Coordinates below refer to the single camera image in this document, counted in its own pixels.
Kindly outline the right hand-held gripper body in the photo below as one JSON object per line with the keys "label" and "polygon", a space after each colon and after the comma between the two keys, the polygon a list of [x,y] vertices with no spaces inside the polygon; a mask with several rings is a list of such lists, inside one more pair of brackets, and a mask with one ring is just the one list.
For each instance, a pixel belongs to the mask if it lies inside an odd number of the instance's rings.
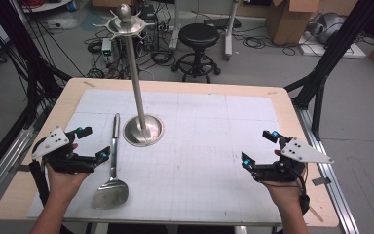
{"label": "right hand-held gripper body", "polygon": [[281,136],[276,142],[280,146],[280,158],[270,165],[256,165],[252,171],[258,181],[295,181],[305,169],[306,163],[332,164],[334,160],[318,152],[297,137]]}

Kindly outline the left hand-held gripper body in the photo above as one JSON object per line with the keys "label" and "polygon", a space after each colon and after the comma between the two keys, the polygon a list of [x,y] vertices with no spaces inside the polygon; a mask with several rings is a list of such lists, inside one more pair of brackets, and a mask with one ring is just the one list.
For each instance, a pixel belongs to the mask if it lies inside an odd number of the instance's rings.
{"label": "left hand-held gripper body", "polygon": [[74,140],[69,140],[60,126],[56,126],[48,136],[41,138],[33,147],[31,158],[42,158],[59,173],[93,173],[95,157],[79,156],[73,152]]}

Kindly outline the metal spatula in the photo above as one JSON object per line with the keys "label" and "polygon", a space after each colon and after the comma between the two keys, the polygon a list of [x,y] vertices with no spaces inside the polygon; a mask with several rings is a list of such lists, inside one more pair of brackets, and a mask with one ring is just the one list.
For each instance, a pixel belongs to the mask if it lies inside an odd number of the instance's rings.
{"label": "metal spatula", "polygon": [[113,119],[113,131],[110,154],[110,178],[95,192],[92,207],[95,209],[113,209],[124,204],[129,197],[127,184],[117,177],[118,139],[120,133],[120,114]]}

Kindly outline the metal utensil rack stand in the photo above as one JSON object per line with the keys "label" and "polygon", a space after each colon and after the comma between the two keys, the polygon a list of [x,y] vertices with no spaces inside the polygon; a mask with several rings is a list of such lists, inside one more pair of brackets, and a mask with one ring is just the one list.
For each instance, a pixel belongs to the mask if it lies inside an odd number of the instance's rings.
{"label": "metal utensil rack stand", "polygon": [[96,27],[105,27],[112,34],[111,39],[117,37],[125,39],[137,115],[125,124],[124,138],[133,146],[150,146],[163,136],[164,123],[159,117],[144,112],[133,44],[133,39],[139,37],[145,27],[150,26],[150,23],[145,22],[138,14],[134,15],[128,4],[120,4],[111,14],[113,17],[107,23],[97,24]]}

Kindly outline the person's right hand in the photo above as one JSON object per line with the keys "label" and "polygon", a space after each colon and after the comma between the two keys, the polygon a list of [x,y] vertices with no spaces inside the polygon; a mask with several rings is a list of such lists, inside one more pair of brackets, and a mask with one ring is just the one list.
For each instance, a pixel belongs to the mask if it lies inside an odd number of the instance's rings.
{"label": "person's right hand", "polygon": [[299,197],[300,188],[295,181],[277,182],[264,181],[263,185],[267,188],[274,204],[281,210],[296,211],[300,210]]}

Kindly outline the person's left hand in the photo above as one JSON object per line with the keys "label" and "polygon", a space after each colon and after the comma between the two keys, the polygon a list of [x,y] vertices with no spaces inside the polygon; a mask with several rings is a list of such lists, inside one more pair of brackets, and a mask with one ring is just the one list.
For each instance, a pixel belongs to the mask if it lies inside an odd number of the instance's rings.
{"label": "person's left hand", "polygon": [[79,191],[88,173],[59,173],[51,165],[48,166],[48,177],[50,183],[49,202],[69,204]]}

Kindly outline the white gridded mat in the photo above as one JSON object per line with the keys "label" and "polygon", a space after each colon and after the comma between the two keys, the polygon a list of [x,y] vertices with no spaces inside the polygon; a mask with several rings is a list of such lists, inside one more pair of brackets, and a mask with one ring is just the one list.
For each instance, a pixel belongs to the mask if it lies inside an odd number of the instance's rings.
{"label": "white gridded mat", "polygon": [[247,154],[259,164],[276,161],[277,145],[263,138],[279,119],[268,97],[218,93],[145,92],[146,112],[164,123],[155,144],[118,143],[118,177],[130,190],[123,205],[92,206],[109,165],[98,166],[66,212],[68,220],[161,223],[270,224],[281,218],[267,189],[243,168]]}

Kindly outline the wooden table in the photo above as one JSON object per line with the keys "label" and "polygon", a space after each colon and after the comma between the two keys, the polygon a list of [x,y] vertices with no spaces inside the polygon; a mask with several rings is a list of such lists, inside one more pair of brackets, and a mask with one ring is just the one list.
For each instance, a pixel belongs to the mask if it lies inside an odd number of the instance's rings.
{"label": "wooden table", "polygon": [[[279,126],[284,133],[300,137],[307,142],[306,127],[298,112],[294,109],[287,91],[281,87],[238,86],[222,84],[182,83],[164,81],[142,81],[143,92],[162,92],[175,94],[231,95],[243,98],[269,98],[278,116]],[[87,90],[129,91],[130,80],[106,80],[90,78],[73,78],[66,84],[56,104],[45,121],[38,136],[42,137],[51,127],[64,127],[78,106],[80,97]],[[335,227],[340,221],[335,212],[331,198],[324,185],[315,186],[308,183],[311,193],[311,208],[306,214],[311,227]],[[27,221],[27,210],[37,188],[28,172],[15,172],[12,181],[0,199],[0,220]]]}

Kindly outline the small green-lit device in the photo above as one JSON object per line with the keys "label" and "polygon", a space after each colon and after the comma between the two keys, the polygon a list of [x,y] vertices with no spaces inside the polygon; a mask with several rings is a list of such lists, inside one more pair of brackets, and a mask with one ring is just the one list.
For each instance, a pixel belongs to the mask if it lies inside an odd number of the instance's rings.
{"label": "small green-lit device", "polygon": [[112,44],[108,38],[102,39],[101,52],[103,55],[104,62],[106,64],[111,64],[114,62]]}

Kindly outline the white flat board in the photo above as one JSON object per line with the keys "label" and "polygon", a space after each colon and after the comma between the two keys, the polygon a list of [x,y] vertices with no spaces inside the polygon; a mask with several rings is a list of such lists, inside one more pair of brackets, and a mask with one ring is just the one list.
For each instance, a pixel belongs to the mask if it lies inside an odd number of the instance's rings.
{"label": "white flat board", "polygon": [[[299,48],[302,55],[312,57],[322,57],[328,51],[331,53],[335,52],[335,50],[330,47],[325,49],[324,45],[321,44],[315,36],[309,33],[302,34],[299,39]],[[349,46],[343,54],[344,59],[364,59],[365,57],[365,52],[356,43]]]}

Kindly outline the grey rounded appliance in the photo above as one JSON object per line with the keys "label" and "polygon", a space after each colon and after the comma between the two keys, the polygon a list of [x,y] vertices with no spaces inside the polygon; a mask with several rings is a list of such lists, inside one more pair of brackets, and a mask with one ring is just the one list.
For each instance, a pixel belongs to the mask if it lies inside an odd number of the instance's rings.
{"label": "grey rounded appliance", "polygon": [[345,17],[336,13],[318,13],[309,20],[305,30],[321,44],[326,44],[332,35],[341,29],[345,21]]}

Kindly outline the black round stool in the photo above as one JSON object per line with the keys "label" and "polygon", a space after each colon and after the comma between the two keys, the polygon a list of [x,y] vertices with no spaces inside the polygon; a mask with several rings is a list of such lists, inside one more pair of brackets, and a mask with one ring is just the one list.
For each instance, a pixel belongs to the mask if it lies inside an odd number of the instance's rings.
{"label": "black round stool", "polygon": [[171,66],[171,71],[181,71],[183,82],[186,81],[187,76],[205,77],[210,84],[209,74],[219,75],[221,73],[221,69],[214,60],[205,54],[205,49],[214,46],[219,40],[217,29],[204,23],[190,23],[179,30],[178,39],[193,52],[180,57]]}

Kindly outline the black computer box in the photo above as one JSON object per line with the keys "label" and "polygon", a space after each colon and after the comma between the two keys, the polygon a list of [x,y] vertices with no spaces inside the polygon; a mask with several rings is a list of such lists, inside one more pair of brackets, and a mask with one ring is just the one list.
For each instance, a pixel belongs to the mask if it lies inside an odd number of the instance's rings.
{"label": "black computer box", "polygon": [[147,23],[147,26],[141,33],[144,46],[149,51],[156,51],[159,48],[158,42],[158,18],[155,13],[154,6],[151,4],[142,4],[137,8],[139,17]]}

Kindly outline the white round tabletop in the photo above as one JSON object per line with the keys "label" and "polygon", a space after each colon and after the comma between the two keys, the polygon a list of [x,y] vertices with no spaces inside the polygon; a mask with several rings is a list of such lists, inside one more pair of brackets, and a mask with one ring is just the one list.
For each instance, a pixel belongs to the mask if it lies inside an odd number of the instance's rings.
{"label": "white round tabletop", "polygon": [[44,12],[53,10],[59,7],[67,6],[72,0],[60,0],[59,2],[50,2],[49,0],[45,0],[45,2],[41,5],[31,6],[30,4],[21,4],[21,9],[27,12]]}

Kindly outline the black frame stand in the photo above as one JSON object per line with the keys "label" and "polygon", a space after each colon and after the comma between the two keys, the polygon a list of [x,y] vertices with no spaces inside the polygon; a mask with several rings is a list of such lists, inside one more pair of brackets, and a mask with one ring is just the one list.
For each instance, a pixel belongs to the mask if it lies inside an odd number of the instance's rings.
{"label": "black frame stand", "polygon": [[10,57],[20,78],[27,82],[27,106],[21,116],[29,127],[37,118],[37,108],[45,99],[58,99],[63,87],[56,80],[69,81],[71,76],[46,61],[22,23],[10,0],[0,0],[0,25],[24,62],[20,62],[0,36],[0,46]]}
{"label": "black frame stand", "polygon": [[311,130],[317,140],[320,140],[320,119],[326,81],[353,43],[374,46],[374,0],[357,0],[341,29],[332,36],[327,46],[335,52],[328,51],[307,76],[284,87],[289,93],[299,89],[299,93],[291,101],[300,110],[307,110],[311,100],[314,101]]}

